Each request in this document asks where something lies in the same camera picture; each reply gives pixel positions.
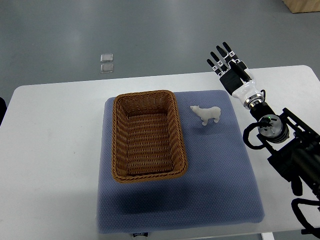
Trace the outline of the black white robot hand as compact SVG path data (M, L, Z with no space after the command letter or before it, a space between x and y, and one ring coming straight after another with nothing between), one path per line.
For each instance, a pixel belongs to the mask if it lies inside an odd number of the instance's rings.
M231 47L223 42L217 45L218 54L210 53L212 59L207 63L219 77L224 89L234 98L239 99L246 109L265 101L265 93L256 88L256 79L247 65L239 59Z

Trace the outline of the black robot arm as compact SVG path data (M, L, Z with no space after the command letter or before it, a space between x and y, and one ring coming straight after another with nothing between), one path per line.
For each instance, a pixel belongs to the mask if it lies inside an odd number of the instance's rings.
M265 102L264 90L250 96L243 105L256 120L244 130L244 143L252 150L269 151L269 164L291 184L296 196L291 208L303 226L301 233L319 238L319 227L307 221L300 205L320 206L318 199L302 198L303 184L317 198L320 196L320 135L287 108L275 114Z

